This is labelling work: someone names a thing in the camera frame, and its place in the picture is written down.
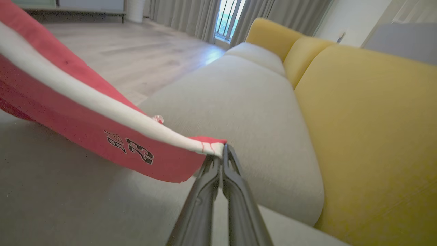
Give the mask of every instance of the small pink object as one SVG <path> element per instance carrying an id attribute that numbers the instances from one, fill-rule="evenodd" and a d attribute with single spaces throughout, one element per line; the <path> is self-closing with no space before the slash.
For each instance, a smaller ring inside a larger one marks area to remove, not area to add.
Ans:
<path id="1" fill-rule="evenodd" d="M 162 115 L 155 115 L 154 117 L 152 117 L 152 119 L 159 124 L 164 124 L 164 118 Z"/>

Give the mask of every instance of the yellow cushion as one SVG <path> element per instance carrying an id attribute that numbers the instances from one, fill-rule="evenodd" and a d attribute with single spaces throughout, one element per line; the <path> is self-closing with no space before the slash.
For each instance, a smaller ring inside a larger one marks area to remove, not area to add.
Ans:
<path id="1" fill-rule="evenodd" d="M 301 37 L 293 44 L 284 61 L 285 74 L 293 88 L 296 88 L 314 57 L 333 44 L 335 43 L 328 40 L 307 36 Z"/>
<path id="2" fill-rule="evenodd" d="M 303 35 L 273 21 L 257 18 L 250 26 L 246 42 L 263 47 L 285 60 L 291 46 Z"/>
<path id="3" fill-rule="evenodd" d="M 437 242 L 437 67 L 335 45 L 295 94 L 325 187 L 316 228 L 356 246 Z"/>

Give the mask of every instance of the gray fabric upholstery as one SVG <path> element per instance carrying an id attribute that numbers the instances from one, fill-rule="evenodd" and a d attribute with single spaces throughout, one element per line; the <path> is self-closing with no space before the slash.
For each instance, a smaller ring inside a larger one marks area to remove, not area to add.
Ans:
<path id="1" fill-rule="evenodd" d="M 165 245 L 188 192 L 110 163 L 34 122 L 0 110 L 0 245 Z M 260 207 L 276 246 L 345 246 Z M 219 191 L 212 246 L 227 246 Z"/>
<path id="2" fill-rule="evenodd" d="M 225 55 L 239 56 L 285 76 L 281 59 L 273 52 L 251 43 L 241 43 L 226 51 Z"/>
<path id="3" fill-rule="evenodd" d="M 185 136 L 227 139 L 258 203 L 308 225 L 323 207 L 323 184 L 293 89 L 277 73 L 223 56 L 140 106 Z"/>

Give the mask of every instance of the gray panel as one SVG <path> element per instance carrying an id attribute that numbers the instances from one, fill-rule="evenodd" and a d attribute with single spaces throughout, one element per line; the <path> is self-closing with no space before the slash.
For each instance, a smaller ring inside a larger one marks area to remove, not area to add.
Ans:
<path id="1" fill-rule="evenodd" d="M 55 0 L 12 0 L 15 4 L 28 5 L 28 6 L 41 6 L 41 7 L 55 7 Z"/>
<path id="2" fill-rule="evenodd" d="M 123 11 L 123 0 L 59 0 L 60 7 Z"/>
<path id="3" fill-rule="evenodd" d="M 364 48 L 437 65 L 437 23 L 380 25 Z"/>

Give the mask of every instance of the wooden floor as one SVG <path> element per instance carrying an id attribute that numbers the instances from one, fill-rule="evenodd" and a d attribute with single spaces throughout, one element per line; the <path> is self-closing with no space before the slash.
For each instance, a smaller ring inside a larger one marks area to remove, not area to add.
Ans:
<path id="1" fill-rule="evenodd" d="M 136 105 L 225 52 L 147 19 L 43 25 Z"/>

